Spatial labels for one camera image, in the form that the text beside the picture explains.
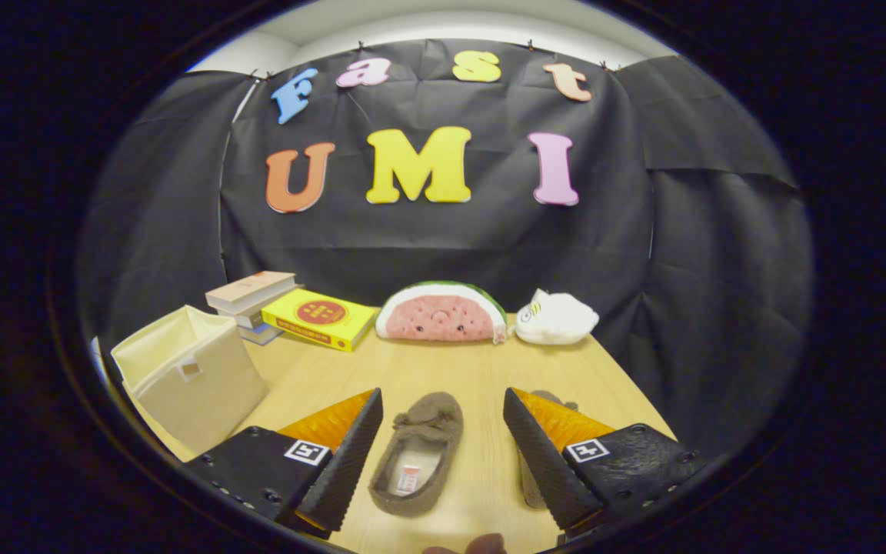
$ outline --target slipper insole label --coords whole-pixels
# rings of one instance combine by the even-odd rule
[[[395,487],[397,493],[412,494],[415,493],[415,484],[419,478],[418,466],[403,466],[401,476],[398,477],[398,484]]]

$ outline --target cat plush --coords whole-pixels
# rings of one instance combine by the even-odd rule
[[[512,332],[534,344],[573,344],[594,330],[600,320],[601,316],[573,295],[538,289],[530,304],[518,312]]]

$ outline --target red circle label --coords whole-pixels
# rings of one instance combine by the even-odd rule
[[[348,309],[337,302],[314,299],[296,309],[296,319],[313,325],[329,325],[340,322],[348,315]]]

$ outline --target yellow letter m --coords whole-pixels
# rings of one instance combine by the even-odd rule
[[[471,131],[464,127],[440,127],[433,131],[422,152],[416,154],[398,129],[375,131],[368,144],[375,147],[375,171],[366,199],[372,204],[398,201],[393,173],[405,196],[415,201],[432,173],[426,199],[430,202],[467,202],[471,190],[464,184],[464,145]]]

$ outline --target black curtain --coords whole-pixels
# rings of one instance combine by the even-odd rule
[[[105,353],[225,284],[218,187],[228,129],[254,81],[191,73],[167,88],[110,153],[78,248],[78,304]]]
[[[501,78],[458,81],[461,50],[495,53]],[[388,81],[335,85],[368,57],[391,60]],[[590,102],[555,88],[542,66],[556,62],[586,75]],[[271,94],[309,67],[319,71],[309,105],[278,125]],[[801,194],[758,123],[681,58],[611,72],[499,42],[397,42],[259,84],[211,73],[175,87],[113,154],[85,235],[85,317],[108,348],[182,304],[207,309],[223,258],[227,280],[293,271],[313,290],[370,305],[426,279],[474,283],[508,311],[535,288],[572,293],[600,313],[595,337],[679,439],[707,452],[747,439],[797,367],[812,274]],[[401,129],[418,151],[446,125],[471,131],[470,201],[366,201],[370,133]],[[576,206],[532,198],[535,131],[573,141]],[[335,144],[323,196],[303,212],[271,210],[268,155],[298,151],[298,192],[303,150],[319,142]]]

